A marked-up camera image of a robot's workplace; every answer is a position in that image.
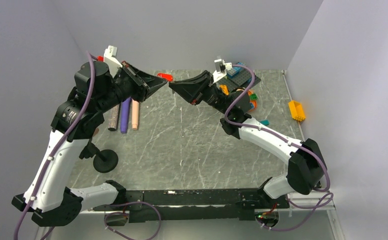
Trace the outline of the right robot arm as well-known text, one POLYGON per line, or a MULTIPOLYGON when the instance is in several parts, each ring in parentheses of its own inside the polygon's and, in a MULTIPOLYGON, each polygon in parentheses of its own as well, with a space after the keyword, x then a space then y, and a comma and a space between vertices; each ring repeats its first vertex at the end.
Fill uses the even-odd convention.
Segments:
POLYGON ((285 136, 253 118, 245 88, 225 94, 208 71, 190 79, 171 81, 169 87, 192 105, 205 102, 221 112, 224 117, 220 123, 227 135, 257 145, 284 162, 287 172, 269 178, 259 189, 257 199, 262 207, 270 208, 279 197, 290 193, 309 195, 325 175, 327 168, 318 144, 312 139, 302 141, 285 136))

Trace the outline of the red key tag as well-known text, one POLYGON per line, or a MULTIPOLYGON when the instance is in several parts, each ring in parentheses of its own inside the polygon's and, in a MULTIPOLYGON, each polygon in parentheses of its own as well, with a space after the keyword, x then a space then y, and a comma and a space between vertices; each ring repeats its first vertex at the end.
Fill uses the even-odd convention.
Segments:
POLYGON ((158 77, 168 81, 168 82, 172 82, 174 80, 174 77, 171 75, 171 74, 168 74, 168 73, 163 73, 163 72, 159 72, 157 74, 158 77))

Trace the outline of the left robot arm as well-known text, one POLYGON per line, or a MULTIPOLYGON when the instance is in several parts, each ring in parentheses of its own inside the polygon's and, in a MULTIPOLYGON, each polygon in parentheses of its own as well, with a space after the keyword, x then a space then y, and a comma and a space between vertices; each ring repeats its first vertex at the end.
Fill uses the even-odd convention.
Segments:
POLYGON ((40 227, 61 227, 87 209, 108 205, 113 210, 126 203, 126 189, 108 180, 87 188, 68 188, 77 159, 93 158, 100 173, 113 170, 118 156, 99 150, 92 142, 104 113, 127 99, 145 101, 166 84, 166 80, 125 63, 113 76, 103 61, 84 63, 74 75, 75 87, 53 117, 49 143, 41 166, 29 189, 13 197, 12 204, 31 212, 40 227))

